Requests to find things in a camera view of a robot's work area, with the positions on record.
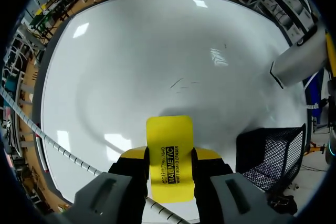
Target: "white surface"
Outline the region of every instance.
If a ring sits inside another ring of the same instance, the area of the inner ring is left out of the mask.
[[[269,74],[287,48],[274,23],[230,1],[107,1],[78,14],[61,36],[45,80],[41,126],[107,171],[120,153],[146,144],[149,117],[187,114],[194,145],[217,151],[234,170],[242,131],[306,123],[302,84],[282,90]],[[93,176],[44,148],[56,187],[73,201]],[[164,205],[198,218],[194,200]],[[148,207],[143,221],[164,222]]]
[[[327,131],[328,130],[321,130],[318,134],[313,134],[311,141],[319,146],[323,144],[327,145],[329,134],[323,134],[323,132]],[[328,170],[329,168],[325,160],[325,154],[322,154],[321,152],[308,154],[303,158],[302,164],[319,170]],[[297,214],[303,210],[303,208],[314,196],[325,175],[326,172],[311,171],[301,167],[298,176],[293,181],[293,183],[297,184],[299,188],[295,190],[287,189],[284,193],[285,195],[294,196],[294,200],[298,206]]]

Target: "floor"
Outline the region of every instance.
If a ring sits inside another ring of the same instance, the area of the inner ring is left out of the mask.
[[[83,3],[82,0],[77,1],[74,6],[68,11],[68,15],[71,16],[81,9],[93,4],[94,0],[87,0],[86,3]],[[54,24],[54,29],[51,30],[52,33],[54,33],[57,29],[57,27],[61,24],[61,20],[57,20],[56,23]],[[29,61],[29,64],[26,69],[26,74],[23,83],[29,86],[34,86],[35,81],[36,81],[36,76],[38,69],[34,67],[34,61],[35,59],[32,59]],[[29,94],[25,94],[25,101],[29,101]],[[25,105],[23,104],[23,111],[25,112],[26,115],[31,114],[32,106],[30,105]],[[30,132],[30,129],[28,126],[21,120],[19,119],[19,125],[20,129],[22,132]],[[25,136],[26,141],[33,141],[33,135],[27,135]],[[36,152],[33,147],[25,149],[24,150],[24,156],[28,162],[29,168],[34,169],[36,173],[39,176],[39,183],[38,186],[40,187],[41,191],[43,192],[46,201],[49,203],[50,207],[55,211],[55,212],[60,212],[60,208],[67,208],[67,204],[58,198],[55,194],[53,194],[51,191],[48,190],[46,181],[44,180],[44,177],[41,173],[41,170],[39,168],[38,164],[38,157],[36,156]]]

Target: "black mesh basket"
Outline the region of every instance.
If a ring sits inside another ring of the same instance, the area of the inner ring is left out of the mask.
[[[262,128],[237,138],[236,172],[268,193],[284,191],[299,172],[306,125]]]

